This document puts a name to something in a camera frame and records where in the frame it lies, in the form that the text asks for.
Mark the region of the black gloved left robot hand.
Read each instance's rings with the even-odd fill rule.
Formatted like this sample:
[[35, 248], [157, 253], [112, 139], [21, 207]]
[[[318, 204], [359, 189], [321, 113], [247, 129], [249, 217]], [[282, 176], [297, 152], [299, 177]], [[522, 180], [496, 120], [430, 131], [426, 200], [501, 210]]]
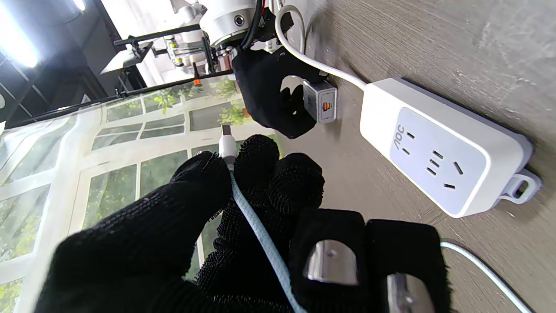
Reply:
[[[242, 143], [233, 176], [309, 313], [387, 311], [387, 276], [421, 280], [435, 313], [450, 313], [440, 237], [430, 225], [364, 222], [322, 209], [322, 168], [280, 158], [264, 135]], [[232, 195], [225, 162], [189, 158], [171, 180], [58, 244], [36, 313], [291, 313], [260, 242]]]

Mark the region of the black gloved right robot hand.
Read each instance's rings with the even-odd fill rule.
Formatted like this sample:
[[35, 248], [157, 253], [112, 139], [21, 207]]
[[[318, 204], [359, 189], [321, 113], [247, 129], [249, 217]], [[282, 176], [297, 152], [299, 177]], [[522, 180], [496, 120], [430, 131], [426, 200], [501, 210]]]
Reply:
[[325, 75], [281, 47], [239, 52], [231, 62], [251, 117], [289, 139], [336, 120], [338, 90]]

